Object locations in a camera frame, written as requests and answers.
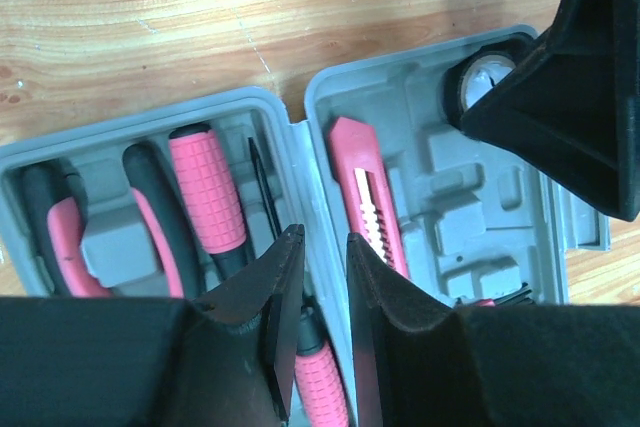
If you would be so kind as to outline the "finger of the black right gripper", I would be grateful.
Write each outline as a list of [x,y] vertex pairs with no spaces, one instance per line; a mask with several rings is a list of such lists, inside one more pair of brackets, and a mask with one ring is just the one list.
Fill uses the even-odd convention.
[[460,121],[596,210],[639,214],[639,0],[561,0],[529,53]]

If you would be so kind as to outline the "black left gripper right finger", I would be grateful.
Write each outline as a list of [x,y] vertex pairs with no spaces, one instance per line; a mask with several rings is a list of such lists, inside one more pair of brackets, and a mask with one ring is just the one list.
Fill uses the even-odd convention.
[[451,308],[347,241],[362,426],[635,426],[634,306]]

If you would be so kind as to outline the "pink handled pliers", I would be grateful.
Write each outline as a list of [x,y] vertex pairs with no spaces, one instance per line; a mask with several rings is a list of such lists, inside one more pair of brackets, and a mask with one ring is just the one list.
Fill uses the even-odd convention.
[[204,288],[166,161],[140,142],[119,158],[22,167],[17,186],[45,292],[194,298]]

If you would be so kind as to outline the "pink hex key set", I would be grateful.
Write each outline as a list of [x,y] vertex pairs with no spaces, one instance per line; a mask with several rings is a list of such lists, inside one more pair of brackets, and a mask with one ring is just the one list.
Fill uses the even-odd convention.
[[521,287],[511,293],[496,298],[485,298],[475,301],[464,302],[458,299],[454,307],[460,308],[465,306],[500,306],[500,305],[534,305],[533,290],[528,283],[523,283]]

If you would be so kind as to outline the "black electrical tape roll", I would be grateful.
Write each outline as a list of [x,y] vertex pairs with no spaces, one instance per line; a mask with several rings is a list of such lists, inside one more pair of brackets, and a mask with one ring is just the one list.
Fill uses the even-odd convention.
[[449,68],[443,78],[442,108],[447,122],[461,129],[462,116],[515,69],[504,50],[480,49]]

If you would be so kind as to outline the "grey plastic tool case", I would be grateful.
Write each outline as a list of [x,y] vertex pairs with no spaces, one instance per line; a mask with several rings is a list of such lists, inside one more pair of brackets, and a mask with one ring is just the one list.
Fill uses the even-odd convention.
[[247,252],[263,254],[274,230],[291,223],[307,234],[305,293],[325,328],[323,356],[334,360],[343,393],[332,425],[354,420],[345,255],[351,230],[329,150],[329,132],[348,117],[374,127],[409,279],[453,305],[496,298],[528,283],[535,301],[568,300],[565,253],[605,250],[608,218],[534,167],[450,126],[442,108],[446,71],[480,49],[514,58],[535,33],[515,26],[319,72],[305,96],[306,117],[293,123],[280,98],[244,87],[4,146],[1,236],[26,291],[46,294],[17,186],[20,168],[51,159],[82,166],[119,158],[149,142],[166,161],[198,252],[204,288],[221,277],[195,232],[175,176],[169,134],[204,123],[224,150],[247,231]]

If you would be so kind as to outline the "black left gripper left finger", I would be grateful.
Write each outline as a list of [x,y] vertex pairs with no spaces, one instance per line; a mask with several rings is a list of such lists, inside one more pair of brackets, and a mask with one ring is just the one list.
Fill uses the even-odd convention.
[[305,232],[195,300],[5,297],[5,426],[279,426],[290,416]]

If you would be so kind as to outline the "pink utility knife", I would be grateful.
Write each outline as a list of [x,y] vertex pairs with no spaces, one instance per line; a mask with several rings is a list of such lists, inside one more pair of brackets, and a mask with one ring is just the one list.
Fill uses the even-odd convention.
[[390,268],[409,278],[374,127],[348,117],[338,118],[329,132],[329,150],[350,229],[361,234]]

